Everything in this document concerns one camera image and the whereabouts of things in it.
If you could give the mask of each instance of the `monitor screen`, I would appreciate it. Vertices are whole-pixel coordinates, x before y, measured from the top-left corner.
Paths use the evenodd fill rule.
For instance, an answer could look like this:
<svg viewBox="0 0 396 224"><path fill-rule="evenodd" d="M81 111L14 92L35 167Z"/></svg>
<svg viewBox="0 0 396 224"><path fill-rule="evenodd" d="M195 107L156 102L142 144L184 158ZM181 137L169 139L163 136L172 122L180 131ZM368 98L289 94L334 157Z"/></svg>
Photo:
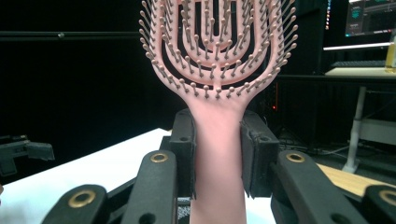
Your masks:
<svg viewBox="0 0 396 224"><path fill-rule="evenodd" d="M384 48L395 29L396 0L327 0L324 50Z"/></svg>

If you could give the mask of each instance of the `white table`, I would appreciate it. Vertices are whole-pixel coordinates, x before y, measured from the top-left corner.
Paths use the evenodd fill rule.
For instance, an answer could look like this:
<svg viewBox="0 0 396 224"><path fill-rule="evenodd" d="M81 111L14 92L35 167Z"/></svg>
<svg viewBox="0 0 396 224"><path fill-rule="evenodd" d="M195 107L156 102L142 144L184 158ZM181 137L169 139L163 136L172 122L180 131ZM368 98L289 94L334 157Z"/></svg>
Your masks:
<svg viewBox="0 0 396 224"><path fill-rule="evenodd" d="M156 129L89 156L4 186L0 223L41 223L53 205L70 189L84 184L107 192L136 177L143 157L160 147L169 132ZM275 223L270 199L247 199L247 223Z"/></svg>

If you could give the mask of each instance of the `pink hairbrush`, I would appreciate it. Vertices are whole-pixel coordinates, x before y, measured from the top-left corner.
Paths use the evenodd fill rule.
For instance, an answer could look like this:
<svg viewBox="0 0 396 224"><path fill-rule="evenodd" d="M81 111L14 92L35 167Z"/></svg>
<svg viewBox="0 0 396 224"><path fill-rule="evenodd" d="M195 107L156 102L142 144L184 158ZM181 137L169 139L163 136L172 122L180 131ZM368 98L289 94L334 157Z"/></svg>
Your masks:
<svg viewBox="0 0 396 224"><path fill-rule="evenodd" d="M140 40L146 56L163 84L186 102L196 126L191 224L247 222L239 122L249 101L271 83L296 47L293 2L142 2ZM268 65L262 74L246 81L264 59Z"/></svg>

